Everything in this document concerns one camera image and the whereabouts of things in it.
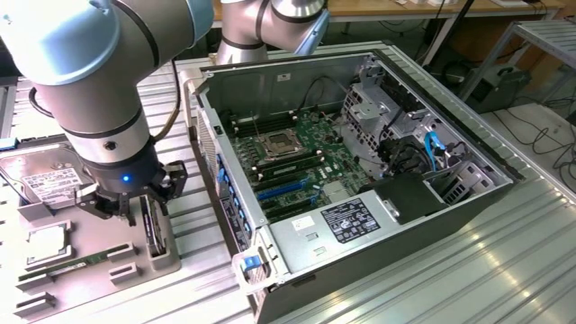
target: hard drive label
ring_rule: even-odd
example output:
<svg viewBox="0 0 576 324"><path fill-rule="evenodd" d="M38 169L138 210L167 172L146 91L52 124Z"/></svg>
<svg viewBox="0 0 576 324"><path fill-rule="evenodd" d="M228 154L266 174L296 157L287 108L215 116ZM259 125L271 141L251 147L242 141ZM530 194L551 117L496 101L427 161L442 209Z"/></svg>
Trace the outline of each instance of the hard drive label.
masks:
<svg viewBox="0 0 576 324"><path fill-rule="evenodd" d="M360 198L322 211L334 236L347 243L380 228Z"/></svg>
<svg viewBox="0 0 576 324"><path fill-rule="evenodd" d="M71 167L22 178L38 198L47 204L74 199L74 188L82 184L76 170Z"/></svg>

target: metal rack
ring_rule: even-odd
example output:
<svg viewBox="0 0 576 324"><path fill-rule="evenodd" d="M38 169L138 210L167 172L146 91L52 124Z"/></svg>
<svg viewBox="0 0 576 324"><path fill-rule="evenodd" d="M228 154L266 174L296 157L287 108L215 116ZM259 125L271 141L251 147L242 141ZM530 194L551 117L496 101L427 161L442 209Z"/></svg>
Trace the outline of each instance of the metal rack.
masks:
<svg viewBox="0 0 576 324"><path fill-rule="evenodd" d="M576 23L570 20L514 22L500 37L476 73L464 83L459 93L462 100L468 99L484 73L495 64L499 54L508 46L514 35L523 37L532 45L554 55L576 70Z"/></svg>

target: hard drive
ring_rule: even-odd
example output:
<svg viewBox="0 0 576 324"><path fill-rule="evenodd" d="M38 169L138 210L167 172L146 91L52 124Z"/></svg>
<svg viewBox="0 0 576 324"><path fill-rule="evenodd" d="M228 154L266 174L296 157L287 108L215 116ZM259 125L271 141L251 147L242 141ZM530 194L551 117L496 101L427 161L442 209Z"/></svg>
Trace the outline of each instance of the hard drive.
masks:
<svg viewBox="0 0 576 324"><path fill-rule="evenodd" d="M44 202L51 209L74 206L74 189L94 183L64 135L23 140L0 152L0 176L24 204Z"/></svg>

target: blue latch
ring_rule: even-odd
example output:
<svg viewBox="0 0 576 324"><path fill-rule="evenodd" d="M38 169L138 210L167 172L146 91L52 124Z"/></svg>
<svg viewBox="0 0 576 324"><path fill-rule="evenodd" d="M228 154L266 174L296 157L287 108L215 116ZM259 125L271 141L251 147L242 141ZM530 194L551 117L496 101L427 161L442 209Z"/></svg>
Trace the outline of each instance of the blue latch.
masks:
<svg viewBox="0 0 576 324"><path fill-rule="evenodd" d="M247 272L262 266L260 256L247 256L244 258L244 263L240 265L243 271Z"/></svg>

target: blue cable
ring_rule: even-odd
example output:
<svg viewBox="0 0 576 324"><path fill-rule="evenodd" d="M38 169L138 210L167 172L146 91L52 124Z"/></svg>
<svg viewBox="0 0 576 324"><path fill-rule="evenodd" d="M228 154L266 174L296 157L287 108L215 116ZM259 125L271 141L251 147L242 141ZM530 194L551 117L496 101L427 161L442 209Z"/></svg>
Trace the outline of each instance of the blue cable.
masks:
<svg viewBox="0 0 576 324"><path fill-rule="evenodd" d="M434 149L432 149L431 142L434 146L440 148L442 150L447 149L444 144L440 142L439 136L435 131L426 133L424 147L426 147L426 152L428 154L428 157L431 158L432 161L432 170L436 171L436 159L434 158Z"/></svg>

